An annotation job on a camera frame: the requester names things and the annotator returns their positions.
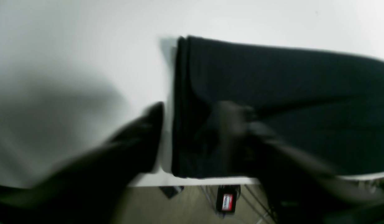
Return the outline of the left gripper right finger view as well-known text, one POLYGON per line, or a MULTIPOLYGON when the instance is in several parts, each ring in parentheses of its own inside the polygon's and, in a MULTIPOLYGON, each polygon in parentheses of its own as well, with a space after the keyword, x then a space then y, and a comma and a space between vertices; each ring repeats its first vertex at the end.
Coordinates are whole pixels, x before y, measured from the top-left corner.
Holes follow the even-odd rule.
POLYGON ((226 171, 260 181, 279 224, 384 224, 384 194, 360 189, 281 140, 252 108, 218 103, 226 171))

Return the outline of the left gripper left finger view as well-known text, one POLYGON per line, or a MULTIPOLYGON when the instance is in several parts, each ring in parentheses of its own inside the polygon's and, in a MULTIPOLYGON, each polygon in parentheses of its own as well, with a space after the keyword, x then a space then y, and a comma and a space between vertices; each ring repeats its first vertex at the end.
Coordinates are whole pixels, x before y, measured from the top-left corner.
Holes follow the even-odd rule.
POLYGON ((29 189, 0 185, 0 224, 109 224, 127 185, 153 170, 164 103, 29 189))

